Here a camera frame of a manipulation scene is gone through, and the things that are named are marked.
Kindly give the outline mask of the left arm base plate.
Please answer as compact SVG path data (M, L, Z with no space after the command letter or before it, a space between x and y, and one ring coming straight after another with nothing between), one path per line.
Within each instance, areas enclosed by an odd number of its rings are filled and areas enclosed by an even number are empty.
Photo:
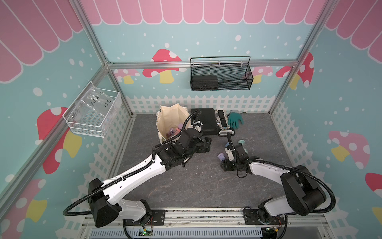
M152 210L138 221L132 219L124 219L124 221L127 226L164 226L165 214L166 210Z

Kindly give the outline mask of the cream canvas tote bag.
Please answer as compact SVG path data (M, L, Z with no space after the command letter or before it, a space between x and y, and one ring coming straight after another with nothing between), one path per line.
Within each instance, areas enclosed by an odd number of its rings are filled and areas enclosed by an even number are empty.
M160 110L156 113L156 126L160 143L167 140L169 138L167 134L170 130L183 124L189 115L188 109L178 103L170 107L160 106Z

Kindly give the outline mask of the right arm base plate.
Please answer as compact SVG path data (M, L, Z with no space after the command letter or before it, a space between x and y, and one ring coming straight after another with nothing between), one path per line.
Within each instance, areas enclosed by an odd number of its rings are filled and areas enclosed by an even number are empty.
M245 225L276 225L282 226L285 224L285 219L282 215L271 216L263 209L252 209L245 207L242 210Z

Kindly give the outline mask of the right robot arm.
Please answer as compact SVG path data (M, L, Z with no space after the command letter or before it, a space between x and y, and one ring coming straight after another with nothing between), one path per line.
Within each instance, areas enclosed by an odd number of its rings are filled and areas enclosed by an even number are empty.
M235 171L239 178L249 174L261 176L283 187L284 195L270 198L258 206L256 214L261 223L268 224L277 216L324 214L335 208L334 192L305 166L288 167L249 156L241 144L234 145L231 134L227 135L227 140L229 159L221 164L224 171Z

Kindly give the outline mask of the purple hourglass top cluster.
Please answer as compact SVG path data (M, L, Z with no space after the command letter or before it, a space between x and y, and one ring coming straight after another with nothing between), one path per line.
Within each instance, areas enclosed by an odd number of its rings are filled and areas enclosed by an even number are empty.
M167 133L166 133L166 137L167 139L179 134L181 132L181 130L177 127L173 127L171 128Z

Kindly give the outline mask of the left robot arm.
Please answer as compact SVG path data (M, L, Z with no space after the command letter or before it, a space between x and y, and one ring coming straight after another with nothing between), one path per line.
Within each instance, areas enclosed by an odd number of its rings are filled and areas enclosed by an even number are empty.
M201 110L191 113L181 132L152 147L152 153L141 163L105 181L94 179L88 194L64 209L66 217L91 215L97 228L117 219L146 223L152 210L145 200L128 201L124 197L146 181L176 166L185 167L195 153L207 153L212 139L203 136L199 120Z

